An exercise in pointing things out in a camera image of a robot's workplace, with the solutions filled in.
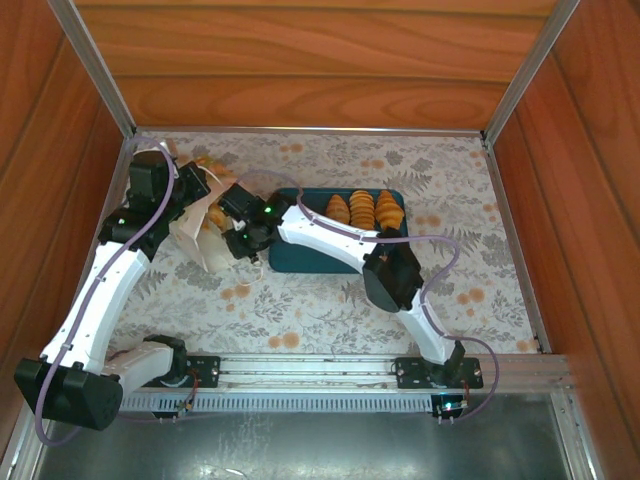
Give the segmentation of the aluminium frame bar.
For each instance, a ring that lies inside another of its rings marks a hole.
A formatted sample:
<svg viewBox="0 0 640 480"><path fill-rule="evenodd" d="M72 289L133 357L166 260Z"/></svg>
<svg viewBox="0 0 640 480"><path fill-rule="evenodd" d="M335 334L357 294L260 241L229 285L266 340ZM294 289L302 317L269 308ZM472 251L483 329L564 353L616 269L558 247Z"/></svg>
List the aluminium frame bar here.
<svg viewBox="0 0 640 480"><path fill-rule="evenodd" d="M572 480L604 480L586 418L575 394L560 390L550 400Z"/></svg>
<svg viewBox="0 0 640 480"><path fill-rule="evenodd" d="M22 401L0 462L0 480L35 480L44 449L35 432L35 416Z"/></svg>

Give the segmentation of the aluminium frame post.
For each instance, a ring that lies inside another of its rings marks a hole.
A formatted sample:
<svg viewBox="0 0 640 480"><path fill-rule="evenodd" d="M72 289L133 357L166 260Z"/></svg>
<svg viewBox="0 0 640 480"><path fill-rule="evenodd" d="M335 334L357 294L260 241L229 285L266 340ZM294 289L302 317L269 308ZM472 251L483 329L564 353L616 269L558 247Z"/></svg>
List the aluminium frame post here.
<svg viewBox="0 0 640 480"><path fill-rule="evenodd" d="M47 3L119 130L125 138L132 138L136 122L74 0Z"/></svg>
<svg viewBox="0 0 640 480"><path fill-rule="evenodd" d="M538 70L551 52L557 39L580 4L580 1L581 0L557 0L551 15L536 37L530 52L518 68L484 130L484 141L487 146L493 147L498 140L504 126L516 109L530 83L534 80Z"/></svg>

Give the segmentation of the wide aluminium mounting rail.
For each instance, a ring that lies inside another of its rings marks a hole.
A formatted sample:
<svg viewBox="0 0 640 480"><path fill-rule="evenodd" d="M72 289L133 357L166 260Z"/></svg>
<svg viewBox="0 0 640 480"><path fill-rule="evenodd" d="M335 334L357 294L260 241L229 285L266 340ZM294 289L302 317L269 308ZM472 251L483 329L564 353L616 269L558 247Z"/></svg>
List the wide aluminium mounting rail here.
<svg viewBox="0 0 640 480"><path fill-rule="evenodd" d="M220 391L350 392L373 389L461 392L461 389L399 389L388 355L221 354ZM558 355L480 355L484 387L476 390L547 392L573 385L567 361ZM187 355L159 342L144 342L105 363L74 361L54 371L53 386L77 384L84 392L121 390L130 395L153 379L179 380Z"/></svg>

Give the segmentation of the ridged round fake bread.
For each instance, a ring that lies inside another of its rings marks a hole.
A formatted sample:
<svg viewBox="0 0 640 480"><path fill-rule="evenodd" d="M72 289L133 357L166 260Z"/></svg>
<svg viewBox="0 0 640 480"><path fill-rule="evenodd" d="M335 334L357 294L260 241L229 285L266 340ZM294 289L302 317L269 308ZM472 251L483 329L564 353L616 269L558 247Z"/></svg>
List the ridged round fake bread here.
<svg viewBox="0 0 640 480"><path fill-rule="evenodd" d="M350 225L363 230L375 229L374 200L365 190L354 191L349 198Z"/></svg>

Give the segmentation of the teal plastic tray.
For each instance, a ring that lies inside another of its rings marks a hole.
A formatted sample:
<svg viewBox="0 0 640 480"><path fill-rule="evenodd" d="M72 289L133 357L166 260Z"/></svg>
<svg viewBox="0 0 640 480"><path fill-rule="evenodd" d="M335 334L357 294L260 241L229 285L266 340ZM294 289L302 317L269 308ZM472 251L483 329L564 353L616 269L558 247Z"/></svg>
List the teal plastic tray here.
<svg viewBox="0 0 640 480"><path fill-rule="evenodd" d="M303 204L310 210L325 214L328 202L333 195L338 195L349 203L353 188L305 188ZM301 274L356 274L349 265L315 251L311 248L277 241L268 252L269 265L279 273Z"/></svg>

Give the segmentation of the floral tablecloth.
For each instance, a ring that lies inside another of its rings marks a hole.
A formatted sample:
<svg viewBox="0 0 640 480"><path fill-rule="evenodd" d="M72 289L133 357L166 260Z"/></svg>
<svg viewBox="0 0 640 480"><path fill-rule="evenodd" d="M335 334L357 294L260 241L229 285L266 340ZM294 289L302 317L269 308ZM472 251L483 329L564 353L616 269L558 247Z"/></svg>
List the floral tablecloth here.
<svg viewBox="0 0 640 480"><path fill-rule="evenodd" d="M486 153L477 138L310 134L169 133L179 158L212 158L253 176L262 196L291 184L399 192L412 248L444 327L471 354L538 351L519 287ZM374 307L360 276L273 271L248 287L230 270L205 272L166 240L134 287L111 351L161 333L192 351L408 354L418 349L402 323Z"/></svg>

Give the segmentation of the shiny metal sheet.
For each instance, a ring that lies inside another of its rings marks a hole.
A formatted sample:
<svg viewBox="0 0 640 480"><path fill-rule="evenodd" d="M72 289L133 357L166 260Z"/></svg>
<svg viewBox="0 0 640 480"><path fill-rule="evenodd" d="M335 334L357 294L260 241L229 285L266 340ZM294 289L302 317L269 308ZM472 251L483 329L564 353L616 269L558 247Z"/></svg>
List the shiny metal sheet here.
<svg viewBox="0 0 640 480"><path fill-rule="evenodd" d="M45 450L36 480L569 480L547 405L456 425L422 414L217 414L115 422Z"/></svg>

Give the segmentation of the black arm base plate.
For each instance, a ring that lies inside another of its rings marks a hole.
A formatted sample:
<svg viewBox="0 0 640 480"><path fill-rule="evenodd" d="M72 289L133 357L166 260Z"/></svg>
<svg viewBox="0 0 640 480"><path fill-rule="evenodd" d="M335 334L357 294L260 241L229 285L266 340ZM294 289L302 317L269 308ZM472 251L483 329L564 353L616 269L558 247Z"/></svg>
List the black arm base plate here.
<svg viewBox="0 0 640 480"><path fill-rule="evenodd" d="M484 380L477 358L463 357L442 365L422 357L398 357L392 364L399 389L482 389Z"/></svg>
<svg viewBox="0 0 640 480"><path fill-rule="evenodd" d="M198 381L199 388L216 388L220 374L221 358L213 355L188 355L186 374L179 380L153 379L143 388L192 388Z"/></svg>

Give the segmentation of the fake croissant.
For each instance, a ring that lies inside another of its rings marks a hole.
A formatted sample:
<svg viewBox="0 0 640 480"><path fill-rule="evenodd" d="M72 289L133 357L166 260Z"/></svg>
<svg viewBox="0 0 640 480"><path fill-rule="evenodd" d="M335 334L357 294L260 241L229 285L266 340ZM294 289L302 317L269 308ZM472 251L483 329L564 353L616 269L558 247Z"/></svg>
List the fake croissant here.
<svg viewBox="0 0 640 480"><path fill-rule="evenodd" d="M405 217L403 208L396 202L390 191L382 190L378 196L374 214L382 230L398 230Z"/></svg>
<svg viewBox="0 0 640 480"><path fill-rule="evenodd" d="M351 215L349 206L347 205L345 200L337 194L332 195L329 199L325 211L325 216L341 224L350 224Z"/></svg>

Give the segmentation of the white green printed paper bag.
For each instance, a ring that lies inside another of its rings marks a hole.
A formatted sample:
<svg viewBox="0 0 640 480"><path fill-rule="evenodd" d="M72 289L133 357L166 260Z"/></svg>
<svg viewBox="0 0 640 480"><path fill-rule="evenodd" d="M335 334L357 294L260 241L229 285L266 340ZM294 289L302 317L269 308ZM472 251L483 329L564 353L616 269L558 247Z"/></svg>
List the white green printed paper bag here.
<svg viewBox="0 0 640 480"><path fill-rule="evenodd" d="M207 156L196 158L194 162L199 172L204 174L211 192L187 207L185 213L170 225L174 240L207 273L230 270L238 283L246 287L261 281L264 278L262 262L235 259L222 237L223 233L207 219L209 206L218 205L219 197L235 182L235 175ZM232 220L227 217L227 221L227 230L233 229Z"/></svg>

